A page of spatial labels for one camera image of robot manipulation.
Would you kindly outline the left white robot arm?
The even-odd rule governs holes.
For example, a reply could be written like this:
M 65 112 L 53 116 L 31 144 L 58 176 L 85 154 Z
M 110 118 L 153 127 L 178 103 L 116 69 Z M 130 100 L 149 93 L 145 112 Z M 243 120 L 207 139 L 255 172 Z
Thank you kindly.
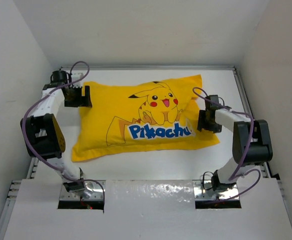
M 26 148 L 31 157 L 57 172 L 67 192 L 88 199 L 94 192 L 93 183 L 84 180 L 80 167 L 62 157 L 66 140 L 56 119 L 60 106 L 92 107 L 89 86 L 81 86 L 78 79 L 72 78 L 72 73 L 63 70 L 52 73 L 39 103 L 21 120 Z

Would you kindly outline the yellow pillowcase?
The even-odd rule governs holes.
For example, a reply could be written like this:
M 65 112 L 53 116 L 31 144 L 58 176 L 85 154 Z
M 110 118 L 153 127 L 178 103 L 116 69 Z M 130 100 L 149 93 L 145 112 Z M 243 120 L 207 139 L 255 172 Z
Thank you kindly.
M 85 82 L 92 106 L 79 109 L 81 125 L 72 161 L 218 144 L 214 133 L 197 129 L 199 107 L 193 89 L 201 85 L 200 75 L 133 86 Z

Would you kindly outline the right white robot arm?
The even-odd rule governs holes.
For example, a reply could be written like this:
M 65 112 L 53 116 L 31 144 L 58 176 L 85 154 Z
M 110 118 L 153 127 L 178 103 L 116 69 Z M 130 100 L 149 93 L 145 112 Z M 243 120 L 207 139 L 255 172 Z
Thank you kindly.
M 205 109 L 199 111 L 197 129 L 220 133 L 222 128 L 232 132 L 232 157 L 211 177 L 213 191 L 233 187 L 239 177 L 254 170 L 256 165 L 271 161 L 273 150 L 267 121 L 234 111 L 219 103 L 217 95 L 202 97 Z

